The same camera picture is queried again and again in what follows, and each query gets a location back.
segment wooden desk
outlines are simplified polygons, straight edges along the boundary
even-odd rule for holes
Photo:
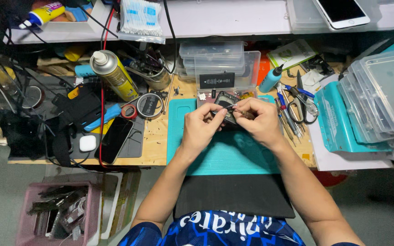
[[[301,71],[301,74],[304,74],[304,71],[297,66],[291,69],[293,72],[297,69]],[[296,85],[296,78],[290,78],[287,76],[287,72],[282,73],[282,83],[286,85]],[[195,83],[188,83],[178,80],[177,76],[174,76],[173,87],[180,87],[179,93],[182,95],[173,96],[174,92],[171,90],[171,95],[169,100],[171,99],[183,99],[183,98],[196,98],[197,89]],[[269,95],[273,97],[276,96],[276,90],[271,90]],[[168,134],[168,109],[164,115],[161,115],[155,120],[145,121],[145,131],[144,131],[144,143],[142,148],[142,156],[139,158],[118,158],[113,165],[153,165],[153,166],[165,166],[167,165],[167,134]],[[306,133],[303,139],[301,139],[301,144],[296,143],[297,147],[294,147],[291,141],[290,144],[293,146],[296,153],[303,159],[305,164],[308,167],[316,167],[314,158],[313,158],[313,146],[311,141],[309,140],[309,132],[308,128],[305,127]],[[8,163],[20,163],[23,164],[51,164],[48,160],[35,160],[35,161],[8,161]],[[87,159],[83,164],[87,165],[98,165],[97,159]]]

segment gray floor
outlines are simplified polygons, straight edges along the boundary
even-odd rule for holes
[[[44,165],[8,165],[8,148],[0,147],[0,245],[13,245],[24,192],[30,182],[41,182]],[[162,172],[162,167],[142,170],[136,208]],[[394,170],[363,170],[331,194],[349,224],[366,245],[394,245]],[[315,245],[300,217],[287,220],[305,241]],[[129,226],[102,246],[116,246]]]

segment hand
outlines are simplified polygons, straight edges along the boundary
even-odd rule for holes
[[[248,120],[241,113],[233,112],[238,125],[246,129],[260,144],[272,150],[283,143],[285,139],[279,126],[277,108],[274,103],[247,98],[239,101],[238,106],[234,108],[258,115],[255,120]]]
[[[211,111],[214,110],[218,110],[218,113],[212,116]],[[221,131],[226,113],[227,109],[220,105],[205,103],[193,112],[185,114],[180,150],[194,161],[211,142],[214,134]]]

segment white spray cap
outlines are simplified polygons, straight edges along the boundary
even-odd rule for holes
[[[104,65],[107,62],[107,56],[99,51],[94,52],[94,60],[99,65]]]
[[[20,24],[20,25],[19,25],[19,28],[20,28],[20,29],[26,29],[27,26],[31,26],[31,22],[28,21],[28,20],[26,20],[26,21],[24,21],[24,23]]]

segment yellow glue bottle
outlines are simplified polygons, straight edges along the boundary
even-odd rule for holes
[[[27,26],[36,24],[41,26],[48,21],[56,18],[57,16],[65,12],[65,6],[59,2],[54,2],[42,6],[40,8],[34,9],[29,12],[29,19],[24,21],[24,23],[19,25],[20,29],[25,29]]]

